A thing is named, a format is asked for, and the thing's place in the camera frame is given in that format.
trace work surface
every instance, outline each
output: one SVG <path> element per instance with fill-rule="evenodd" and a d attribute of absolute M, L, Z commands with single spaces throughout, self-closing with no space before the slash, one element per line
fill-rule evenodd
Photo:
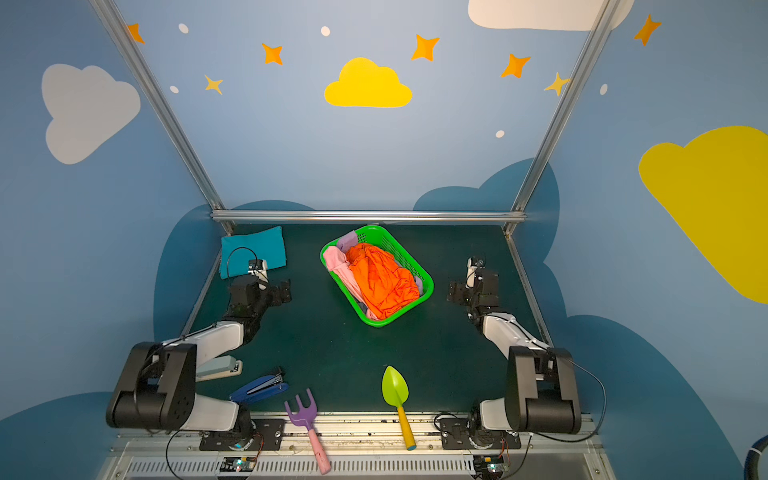
<path fill-rule="evenodd" d="M 253 233 L 265 226 L 242 226 Z M 288 392 L 257 402 L 251 410 L 283 410 L 311 388 L 318 410 L 388 411 L 382 398 L 385 368 L 408 382 L 406 411 L 468 411 L 476 400 L 504 396 L 507 361 L 467 319 L 465 307 L 448 302 L 449 283 L 466 278 L 467 259 L 486 259 L 499 272 L 502 309 L 538 336 L 530 306 L 499 227 L 385 226 L 435 281 L 422 305 L 383 328 L 363 323 L 320 262 L 320 250 L 349 232 L 346 225 L 286 225 L 287 266 L 269 271 L 272 284 L 291 280 L 293 301 L 267 310 L 252 342 L 230 352 L 243 373 L 199 382 L 201 395 L 226 399 L 277 366 Z M 193 331 L 218 321 L 227 309 L 229 280 L 214 277 Z"/>

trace robotic arm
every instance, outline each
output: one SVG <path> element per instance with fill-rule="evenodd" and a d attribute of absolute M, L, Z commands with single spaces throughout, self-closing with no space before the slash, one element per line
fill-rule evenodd
<path fill-rule="evenodd" d="M 451 282 L 448 300 L 467 306 L 475 327 L 507 358 L 504 398 L 473 409 L 470 438 L 482 442 L 491 432 L 578 433 L 581 410 L 571 354 L 535 338 L 498 306 L 498 274 L 483 261 L 467 262 L 467 280 Z"/>
<path fill-rule="evenodd" d="M 248 409 L 195 393 L 195 373 L 209 360 L 250 342 L 271 306 L 291 301 L 290 282 L 271 286 L 266 262 L 251 260 L 236 277 L 220 322 L 179 339 L 131 349 L 107 409 L 114 428 L 229 432 L 232 446 L 252 436 Z"/>

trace pink handle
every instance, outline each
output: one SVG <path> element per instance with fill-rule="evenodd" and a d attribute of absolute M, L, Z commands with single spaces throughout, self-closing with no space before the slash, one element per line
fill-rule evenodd
<path fill-rule="evenodd" d="M 312 450 L 315 452 L 317 467 L 320 469 L 320 474 L 325 475 L 331 471 L 331 462 L 328 461 L 326 451 L 323 449 L 323 444 L 320 443 L 320 439 L 317 438 L 315 429 L 310 429 L 308 433 L 310 434 L 310 442 L 312 442 Z"/>

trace laundry basket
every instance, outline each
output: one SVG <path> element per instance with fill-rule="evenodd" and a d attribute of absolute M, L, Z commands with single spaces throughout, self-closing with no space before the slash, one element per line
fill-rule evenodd
<path fill-rule="evenodd" d="M 422 266 L 419 265 L 419 263 L 416 262 L 413 257 L 411 257 L 406 249 L 404 249 L 402 245 L 400 245 L 397 240 L 395 240 L 395 237 L 393 237 L 392 234 L 390 234 L 384 228 L 379 227 L 378 225 L 368 225 L 366 227 L 361 227 L 355 230 L 355 232 L 357 233 L 358 242 L 370 243 L 371 245 L 374 245 L 386 252 L 390 252 L 395 257 L 395 260 L 397 260 L 397 263 L 399 263 L 400 266 L 407 268 L 413 274 L 413 276 L 417 276 L 418 278 L 422 279 L 422 282 L 424 283 L 424 294 L 421 295 L 417 300 L 404 306 L 396 313 L 393 313 L 391 316 L 384 320 L 371 320 L 366 316 L 366 313 L 362 311 L 360 305 L 357 304 L 357 300 L 349 292 L 346 286 L 344 286 L 344 283 L 341 281 L 339 276 L 334 272 L 329 272 L 341 291 L 343 291 L 344 295 L 346 295 L 346 298 L 349 300 L 349 304 L 352 305 L 352 308 L 357 312 L 357 316 L 359 316 L 363 322 L 375 327 L 389 325 L 405 312 L 408 312 L 409 310 L 418 306 L 420 303 L 423 303 L 432 295 L 432 292 L 435 291 L 435 283 L 432 282 L 432 278 L 422 268 Z M 338 241 L 339 239 L 337 238 L 334 241 L 329 242 L 320 251 L 320 261 L 323 262 L 323 265 L 326 264 L 326 261 L 323 258 L 323 253 L 328 249 L 328 247 L 335 246 L 336 242 Z"/>

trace orange cloth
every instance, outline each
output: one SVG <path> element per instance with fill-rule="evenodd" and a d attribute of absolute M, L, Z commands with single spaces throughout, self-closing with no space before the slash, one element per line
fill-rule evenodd
<path fill-rule="evenodd" d="M 349 269 L 362 299 L 379 320 L 384 320 L 419 298 L 413 275 L 395 257 L 369 243 L 358 243 L 346 253 Z"/>

